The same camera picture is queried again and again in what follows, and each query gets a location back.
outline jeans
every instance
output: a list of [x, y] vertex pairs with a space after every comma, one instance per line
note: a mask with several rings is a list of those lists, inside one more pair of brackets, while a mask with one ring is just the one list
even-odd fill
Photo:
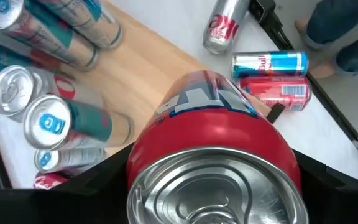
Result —
[[[358, 25], [358, 0], [322, 0], [314, 9], [303, 40], [312, 48], [324, 47]], [[337, 71], [358, 74], [358, 40], [341, 49], [334, 58]]]

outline person's foot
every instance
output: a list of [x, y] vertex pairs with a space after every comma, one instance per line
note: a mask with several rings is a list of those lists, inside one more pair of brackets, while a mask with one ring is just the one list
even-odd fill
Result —
[[332, 62], [324, 62], [317, 67], [310, 69], [309, 72], [315, 78], [326, 78], [334, 75], [335, 69]]
[[302, 33], [308, 25], [308, 19], [297, 19], [294, 24], [299, 33]]

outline person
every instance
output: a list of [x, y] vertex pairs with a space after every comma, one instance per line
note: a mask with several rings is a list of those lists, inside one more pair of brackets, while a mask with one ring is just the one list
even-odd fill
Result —
[[[298, 19], [295, 27], [303, 42], [312, 49], [322, 49], [358, 25], [358, 0], [322, 0], [310, 19]], [[341, 73], [358, 74], [358, 40], [342, 48], [331, 61], [310, 70], [312, 76], [324, 78]]]

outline white table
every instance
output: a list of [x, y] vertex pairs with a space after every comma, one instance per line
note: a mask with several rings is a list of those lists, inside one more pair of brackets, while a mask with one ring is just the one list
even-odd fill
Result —
[[[202, 35], [216, 1], [113, 0], [112, 3], [170, 42], [230, 78], [230, 54], [212, 55]], [[257, 21], [246, 15], [234, 45], [236, 52], [277, 50]], [[274, 126], [289, 145], [327, 166], [358, 179], [358, 151], [313, 96], [302, 112], [282, 114]], [[37, 173], [32, 149], [21, 126], [0, 115], [0, 151], [13, 187], [30, 188]]]

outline floor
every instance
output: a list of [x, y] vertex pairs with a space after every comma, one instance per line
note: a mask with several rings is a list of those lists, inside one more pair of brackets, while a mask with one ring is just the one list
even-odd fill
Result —
[[[310, 67], [331, 58], [341, 47], [358, 39], [358, 26], [336, 41], [330, 48], [322, 51], [310, 51], [303, 44], [293, 22], [299, 18], [309, 18], [319, 0], [275, 0], [276, 14], [283, 24], [283, 30], [297, 50], [305, 50], [310, 56]], [[358, 76], [344, 77], [334, 75], [319, 79], [320, 85], [335, 102], [345, 117], [358, 132]]]

